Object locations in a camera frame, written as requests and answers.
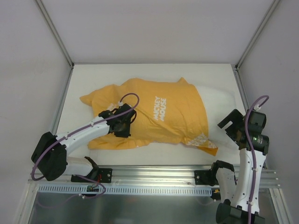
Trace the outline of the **white pillow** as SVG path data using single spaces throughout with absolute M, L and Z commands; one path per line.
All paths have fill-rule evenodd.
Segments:
M 237 149 L 237 145 L 218 124 L 236 109 L 234 96 L 228 91 L 197 85 L 196 89 L 202 99 L 208 121 L 208 139 L 215 145 Z

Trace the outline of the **orange Mickey Mouse pillowcase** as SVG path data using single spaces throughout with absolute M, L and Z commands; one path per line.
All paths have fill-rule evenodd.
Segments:
M 211 155 L 217 154 L 217 146 L 208 139 L 202 99 L 196 87 L 184 78 L 171 83 L 132 78 L 121 85 L 111 84 L 94 90 L 80 100 L 92 108 L 94 116 L 107 110 L 111 103 L 137 105 L 130 137 L 108 134 L 90 141 L 89 149 L 132 149 L 158 142 L 183 143 Z

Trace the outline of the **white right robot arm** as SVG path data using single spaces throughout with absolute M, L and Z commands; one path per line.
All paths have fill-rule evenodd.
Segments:
M 221 203 L 216 211 L 218 224 L 264 224 L 260 215 L 259 187 L 262 168 L 269 150 L 269 137 L 262 134 L 266 115 L 249 111 L 243 116 L 234 109 L 219 124 L 228 122 L 226 134 L 239 147 L 240 168 L 235 174 L 234 166 L 224 161 L 212 164 L 210 181 L 220 187 Z

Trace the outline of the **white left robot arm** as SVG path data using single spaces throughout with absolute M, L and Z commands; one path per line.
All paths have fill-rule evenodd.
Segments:
M 34 163 L 31 172 L 32 180 L 35 171 L 39 170 L 41 178 L 53 181 L 62 175 L 71 175 L 73 182 L 93 182 L 100 179 L 102 172 L 89 156 L 73 158 L 70 154 L 91 140 L 114 134 L 116 137 L 130 136 L 130 125 L 136 119 L 137 112 L 128 104 L 113 110 L 102 111 L 97 117 L 82 127 L 61 134 L 44 133 L 32 156 Z

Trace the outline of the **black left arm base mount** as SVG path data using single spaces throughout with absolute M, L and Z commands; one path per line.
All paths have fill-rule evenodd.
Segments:
M 111 183 L 112 181 L 111 168 L 93 168 L 87 175 L 72 175 L 71 182 L 99 182 L 99 183 Z

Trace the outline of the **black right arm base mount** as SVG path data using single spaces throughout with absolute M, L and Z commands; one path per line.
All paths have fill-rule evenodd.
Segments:
M 219 185 L 216 173 L 212 170 L 195 170 L 194 180 L 196 185 Z

